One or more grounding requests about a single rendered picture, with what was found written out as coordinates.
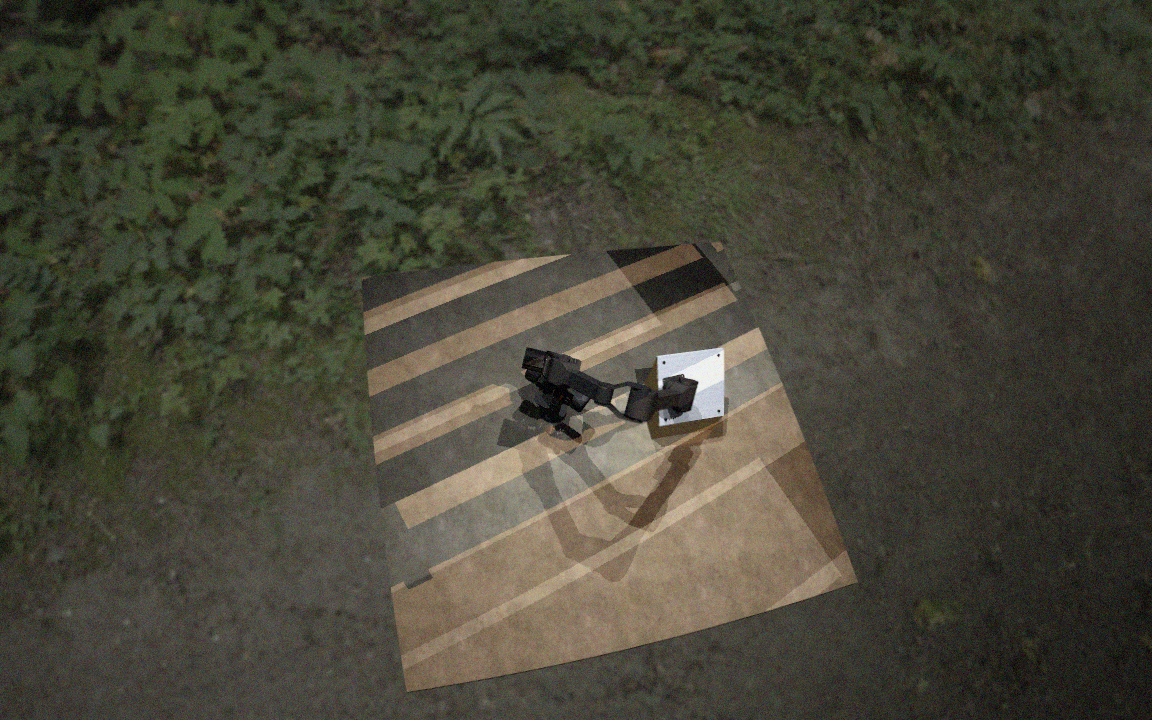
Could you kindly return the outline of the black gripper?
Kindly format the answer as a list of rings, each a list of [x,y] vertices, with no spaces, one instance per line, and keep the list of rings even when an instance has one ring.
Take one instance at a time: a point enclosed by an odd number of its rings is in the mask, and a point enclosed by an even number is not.
[[[539,372],[531,372],[531,370],[526,370],[525,372],[526,381],[536,382],[536,386],[538,386],[538,388],[541,387],[543,382],[540,377],[541,373]],[[577,414],[581,414],[582,409],[584,409],[584,407],[588,406],[588,402],[590,401],[590,397],[581,395],[579,391],[573,389],[570,387],[563,387],[561,388],[561,391],[562,395],[564,395],[563,397],[561,397],[561,406],[562,404],[570,406],[573,407],[573,410],[577,411]]]

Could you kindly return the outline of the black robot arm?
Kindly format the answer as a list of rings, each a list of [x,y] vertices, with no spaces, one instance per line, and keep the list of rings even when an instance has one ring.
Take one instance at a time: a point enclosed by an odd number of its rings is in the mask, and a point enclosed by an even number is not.
[[[526,347],[524,364],[522,367],[531,372],[541,373],[541,387],[536,393],[535,404],[545,407],[552,411],[561,406],[563,387],[579,391],[581,395],[593,397],[596,406],[609,407],[612,414],[623,420],[634,420],[643,424],[643,420],[652,419],[657,411],[672,407],[676,414],[687,414],[692,410],[692,402],[698,389],[698,381],[685,378],[684,374],[666,377],[662,389],[654,391],[637,382],[620,382],[613,386],[611,382],[596,381],[591,376],[579,372],[581,361],[564,354],[541,351],[538,348]],[[682,377],[684,376],[684,377]],[[626,406],[626,414],[620,414],[616,407],[611,404],[614,389],[630,386],[630,395]]]

